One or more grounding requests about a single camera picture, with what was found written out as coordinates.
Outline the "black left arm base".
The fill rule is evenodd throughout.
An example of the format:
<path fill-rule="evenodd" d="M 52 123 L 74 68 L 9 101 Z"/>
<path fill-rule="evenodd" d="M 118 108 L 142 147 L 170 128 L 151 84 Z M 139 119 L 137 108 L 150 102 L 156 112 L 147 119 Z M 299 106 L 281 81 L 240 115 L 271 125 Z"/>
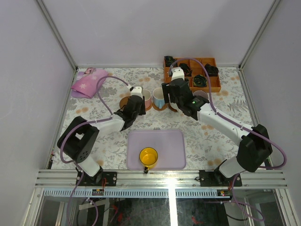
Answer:
<path fill-rule="evenodd" d="M 99 171 L 93 176 L 89 176 L 87 173 L 83 173 L 83 178 L 79 182 L 79 186 L 103 186 L 110 187 L 116 186 L 117 183 L 117 172 L 104 171 L 100 167 Z"/>

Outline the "pink mug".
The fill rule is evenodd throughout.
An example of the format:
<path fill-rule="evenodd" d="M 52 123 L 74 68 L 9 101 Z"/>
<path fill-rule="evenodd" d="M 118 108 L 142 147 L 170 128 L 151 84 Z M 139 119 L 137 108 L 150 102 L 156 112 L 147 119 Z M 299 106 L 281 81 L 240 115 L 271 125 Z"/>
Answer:
<path fill-rule="evenodd" d="M 147 108 L 150 104 L 152 104 L 151 92 L 147 89 L 143 89 L 142 94 L 143 94 L 144 101 L 145 101 L 145 108 Z"/>

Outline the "large dark wooden saucer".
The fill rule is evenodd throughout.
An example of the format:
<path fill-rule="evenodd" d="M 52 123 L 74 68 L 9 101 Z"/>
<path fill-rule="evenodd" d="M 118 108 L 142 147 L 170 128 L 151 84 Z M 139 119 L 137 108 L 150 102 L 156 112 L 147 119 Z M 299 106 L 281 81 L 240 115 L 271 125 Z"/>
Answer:
<path fill-rule="evenodd" d="M 120 102 L 119 102 L 120 110 L 123 111 L 124 109 L 127 109 L 129 107 L 129 104 L 128 104 L 129 99 L 130 99 L 130 97 L 124 97 L 120 100 Z"/>

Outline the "purple mug black handle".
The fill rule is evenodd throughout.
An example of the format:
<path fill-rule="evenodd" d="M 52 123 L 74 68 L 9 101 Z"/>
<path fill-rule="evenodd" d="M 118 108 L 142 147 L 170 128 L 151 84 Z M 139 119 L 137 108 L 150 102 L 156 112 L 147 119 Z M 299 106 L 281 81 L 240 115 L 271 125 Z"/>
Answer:
<path fill-rule="evenodd" d="M 193 92 L 193 96 L 201 96 L 207 100 L 209 99 L 208 94 L 202 90 L 197 90 L 197 91 Z"/>

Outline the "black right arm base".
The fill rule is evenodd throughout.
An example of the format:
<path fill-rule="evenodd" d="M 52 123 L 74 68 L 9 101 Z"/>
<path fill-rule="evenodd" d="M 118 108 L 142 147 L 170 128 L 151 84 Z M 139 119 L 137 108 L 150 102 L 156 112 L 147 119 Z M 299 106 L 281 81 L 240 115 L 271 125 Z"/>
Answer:
<path fill-rule="evenodd" d="M 199 170 L 199 176 L 195 180 L 200 183 L 201 187 L 241 187 L 242 181 L 238 180 L 240 174 L 234 181 L 234 176 L 227 178 L 220 171 L 220 166 L 214 170 Z"/>

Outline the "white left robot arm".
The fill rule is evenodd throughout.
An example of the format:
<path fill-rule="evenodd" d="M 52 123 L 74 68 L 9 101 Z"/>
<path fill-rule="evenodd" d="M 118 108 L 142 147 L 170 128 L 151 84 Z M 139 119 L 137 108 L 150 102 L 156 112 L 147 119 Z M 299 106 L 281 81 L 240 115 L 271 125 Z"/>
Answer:
<path fill-rule="evenodd" d="M 91 157 L 94 143 L 100 134 L 124 131 L 131 127 L 139 115 L 145 115 L 144 96 L 132 95 L 127 104 L 106 119 L 87 121 L 81 116 L 73 119 L 57 142 L 60 154 L 69 156 L 87 175 L 87 181 L 97 186 L 102 183 L 101 166 Z"/>

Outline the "yellow mug black handle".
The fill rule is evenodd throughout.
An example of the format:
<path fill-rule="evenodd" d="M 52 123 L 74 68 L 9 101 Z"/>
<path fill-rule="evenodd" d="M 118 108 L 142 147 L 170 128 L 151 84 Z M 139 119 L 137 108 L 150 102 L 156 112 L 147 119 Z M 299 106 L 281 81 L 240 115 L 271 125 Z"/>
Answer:
<path fill-rule="evenodd" d="M 144 174 L 148 174 L 158 162 L 158 152 L 151 147 L 146 147 L 140 151 L 139 160 L 144 167 Z"/>

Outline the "light blue mug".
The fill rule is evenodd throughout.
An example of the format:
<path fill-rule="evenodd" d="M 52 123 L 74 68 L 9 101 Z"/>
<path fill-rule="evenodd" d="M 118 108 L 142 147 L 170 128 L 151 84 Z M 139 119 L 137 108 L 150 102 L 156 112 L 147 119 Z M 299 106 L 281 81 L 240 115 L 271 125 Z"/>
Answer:
<path fill-rule="evenodd" d="M 164 101 L 164 98 L 163 98 L 162 88 L 154 89 L 154 91 L 153 91 L 153 102 L 159 108 L 162 108 L 162 106 L 165 104 L 165 101 Z"/>

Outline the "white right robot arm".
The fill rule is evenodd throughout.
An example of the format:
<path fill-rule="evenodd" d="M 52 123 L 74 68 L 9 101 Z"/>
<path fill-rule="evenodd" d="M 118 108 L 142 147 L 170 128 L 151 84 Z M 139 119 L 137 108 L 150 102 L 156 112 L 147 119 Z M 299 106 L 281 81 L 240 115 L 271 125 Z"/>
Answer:
<path fill-rule="evenodd" d="M 193 95 L 187 80 L 178 78 L 163 83 L 162 89 L 165 102 L 176 104 L 186 116 L 213 126 L 238 146 L 237 155 L 218 166 L 214 174 L 218 185 L 226 185 L 232 176 L 243 171 L 255 172 L 272 154 L 264 126 L 253 127 L 220 114 L 207 98 Z"/>

